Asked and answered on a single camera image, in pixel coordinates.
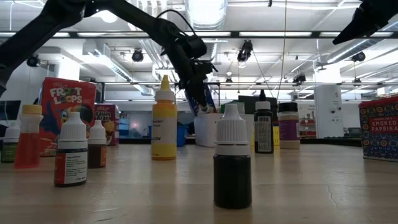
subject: yellow bottle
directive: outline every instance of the yellow bottle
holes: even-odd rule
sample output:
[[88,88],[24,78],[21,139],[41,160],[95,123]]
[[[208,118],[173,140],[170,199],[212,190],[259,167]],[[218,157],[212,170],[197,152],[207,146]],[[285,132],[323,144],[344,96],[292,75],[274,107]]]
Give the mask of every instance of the yellow bottle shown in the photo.
[[172,160],[177,156],[177,106],[167,75],[163,77],[155,100],[157,104],[152,109],[152,159]]

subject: red bottle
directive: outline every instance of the red bottle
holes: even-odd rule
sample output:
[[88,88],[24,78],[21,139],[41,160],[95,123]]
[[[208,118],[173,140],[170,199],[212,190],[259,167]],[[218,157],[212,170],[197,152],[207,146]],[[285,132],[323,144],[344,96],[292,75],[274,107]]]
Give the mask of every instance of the red bottle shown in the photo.
[[28,169],[40,165],[39,129],[43,119],[40,105],[22,106],[21,133],[17,147],[14,168]]

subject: cereal box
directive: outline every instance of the cereal box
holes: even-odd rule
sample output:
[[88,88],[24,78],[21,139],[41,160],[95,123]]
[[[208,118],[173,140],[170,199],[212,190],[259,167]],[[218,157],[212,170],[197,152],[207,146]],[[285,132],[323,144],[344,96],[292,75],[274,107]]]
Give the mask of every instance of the cereal box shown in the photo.
[[359,105],[365,159],[398,162],[398,97]]
[[95,120],[102,120],[106,130],[106,144],[117,146],[119,144],[119,109],[113,104],[95,105]]
[[68,112],[80,112],[81,120],[89,130],[94,125],[96,86],[88,82],[46,78],[43,82],[41,105],[43,120],[40,123],[40,156],[55,156],[61,126],[68,120]]

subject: dark green bottle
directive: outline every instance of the dark green bottle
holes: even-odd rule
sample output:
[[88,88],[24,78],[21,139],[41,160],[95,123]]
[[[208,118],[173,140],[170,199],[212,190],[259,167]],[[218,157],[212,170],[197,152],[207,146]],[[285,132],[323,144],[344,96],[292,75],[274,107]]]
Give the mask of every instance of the dark green bottle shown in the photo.
[[261,90],[260,100],[254,113],[254,150],[256,153],[274,153],[274,130],[272,127],[271,104],[266,101],[266,94]]

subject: black bottle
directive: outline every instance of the black bottle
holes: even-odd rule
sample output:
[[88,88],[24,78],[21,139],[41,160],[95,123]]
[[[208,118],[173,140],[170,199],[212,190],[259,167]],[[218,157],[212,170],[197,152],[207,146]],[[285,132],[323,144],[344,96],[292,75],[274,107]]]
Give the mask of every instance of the black bottle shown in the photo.
[[254,113],[254,150],[256,153],[274,153],[272,117],[271,104],[266,101],[264,90],[261,90],[260,100],[256,103]]
[[238,107],[228,104],[217,122],[214,155],[214,203],[227,209],[248,208],[251,195],[251,157],[246,122]]

